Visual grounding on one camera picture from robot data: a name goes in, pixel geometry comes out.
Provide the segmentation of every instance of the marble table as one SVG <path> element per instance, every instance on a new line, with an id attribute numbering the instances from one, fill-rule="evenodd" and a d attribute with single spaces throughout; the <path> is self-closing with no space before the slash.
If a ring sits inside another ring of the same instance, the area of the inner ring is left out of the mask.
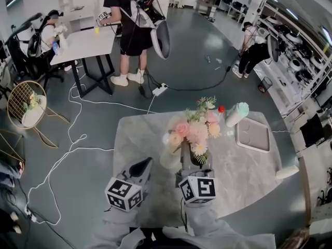
<path id="1" fill-rule="evenodd" d="M 137 217 L 138 226 L 158 228 L 182 226 L 180 215 L 181 192 L 175 188 L 175 173 L 181 164 L 165 169 L 159 162 L 164 150 L 162 137 L 174 117 L 183 112 L 124 117 L 120 120 L 114 147 L 114 175 L 126 163 L 152 157 L 155 161 L 147 186 L 149 195 L 143 201 Z M 248 118 L 268 125 L 262 113 L 250 112 Z M 210 139 L 209 150 L 218 178 L 217 198 L 213 205 L 218 216 L 226 216 L 245 208 L 274 190 L 282 180 L 275 178 L 281 159 L 273 134 L 270 132 L 271 151 L 260 153 L 236 144 L 236 128 L 228 128 L 220 121 L 221 137 Z"/>

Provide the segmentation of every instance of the white tray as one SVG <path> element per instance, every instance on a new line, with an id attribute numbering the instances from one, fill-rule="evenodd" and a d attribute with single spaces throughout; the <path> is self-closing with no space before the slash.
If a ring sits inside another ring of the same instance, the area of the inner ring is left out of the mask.
<path id="1" fill-rule="evenodd" d="M 243 118 L 237 124 L 237 144 L 263 153 L 270 152 L 269 128 L 260 122 Z"/>

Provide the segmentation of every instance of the black t-shirt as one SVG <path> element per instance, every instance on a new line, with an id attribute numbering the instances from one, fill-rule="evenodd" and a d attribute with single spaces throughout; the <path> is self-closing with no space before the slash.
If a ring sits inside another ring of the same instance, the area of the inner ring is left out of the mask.
<path id="1" fill-rule="evenodd" d="M 104 0 L 104 7 L 121 7 L 128 15 L 131 16 L 131 0 Z M 135 23 L 123 12 L 121 12 L 122 34 L 132 34 Z"/>

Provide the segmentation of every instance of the gray floor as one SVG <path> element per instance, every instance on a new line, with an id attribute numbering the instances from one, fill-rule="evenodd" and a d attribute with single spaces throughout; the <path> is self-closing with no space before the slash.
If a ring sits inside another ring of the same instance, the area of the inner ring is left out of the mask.
<path id="1" fill-rule="evenodd" d="M 166 61 L 158 58 L 153 50 L 149 51 L 149 71 L 159 82 L 165 82 L 173 88 L 203 88 L 217 83 L 237 52 L 230 42 L 201 15 L 192 10 L 170 8 L 168 24 L 172 38 L 172 54 Z M 211 63 L 205 55 L 209 54 Z M 215 59 L 223 60 L 222 69 Z M 119 48 L 113 47 L 112 61 L 118 74 Z M 95 59 L 88 60 L 92 71 L 97 71 Z M 131 70 L 137 68 L 137 59 L 132 60 Z M 56 112 L 73 122 L 80 106 L 68 101 L 68 91 L 73 85 L 72 74 L 68 74 L 65 83 L 52 80 L 48 89 L 48 104 Z M 253 111 L 263 112 L 272 130 L 286 130 L 286 126 L 268 94 L 262 94 L 257 86 L 259 79 L 252 74 L 247 80 L 239 79 L 230 72 L 218 87 L 199 92 L 178 92 L 168 90 L 156 98 L 151 110 L 170 112 L 195 109 L 196 100 L 202 96 L 216 96 L 220 105 L 230 108 L 236 102 L 247 102 Z M 143 98 L 138 84 L 113 87 L 114 95 L 109 96 L 100 89 L 88 94 L 85 99 L 92 101 L 121 102 L 138 108 L 148 109 L 150 100 Z M 73 140 L 83 133 L 87 138 L 80 147 L 113 148 L 119 119 L 124 116 L 138 115 L 143 112 L 119 105 L 90 104 L 83 102 L 82 114 L 71 129 Z M 8 124 L 7 116 L 1 114 L 2 123 Z M 55 118 L 44 119 L 40 130 L 49 135 L 59 149 L 44 146 L 33 131 L 24 132 L 26 170 L 21 179 L 25 192 L 41 183 L 53 164 L 69 149 L 68 124 Z M 287 133 L 276 133 L 283 165 L 294 164 L 295 151 Z M 78 150 L 70 154 L 51 175 L 52 189 L 62 214 L 60 223 L 54 227 L 76 248 L 83 248 L 90 240 L 91 231 L 101 220 L 107 207 L 104 188 L 113 173 L 113 153 L 98 150 Z M 17 205 L 24 207 L 24 196 L 19 188 L 14 189 Z M 46 183 L 32 192 L 30 206 L 42 213 L 48 220 L 58 220 L 53 197 Z M 296 174 L 276 188 L 273 192 L 245 209 L 225 217 L 225 220 L 242 234 L 275 233 L 280 243 L 294 228 L 303 227 L 305 203 L 300 175 Z M 28 223 L 21 220 L 23 234 L 12 234 L 18 248 L 24 247 Z M 69 248 L 45 225 L 31 224 L 27 248 Z"/>

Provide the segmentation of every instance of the red bottle cap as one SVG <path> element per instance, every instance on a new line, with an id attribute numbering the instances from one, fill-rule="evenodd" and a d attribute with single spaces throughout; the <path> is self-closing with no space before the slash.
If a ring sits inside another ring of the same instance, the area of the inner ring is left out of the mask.
<path id="1" fill-rule="evenodd" d="M 222 114 L 222 113 L 224 113 L 225 112 L 225 107 L 224 106 L 220 106 L 219 107 L 219 109 L 218 109 L 218 111 Z"/>

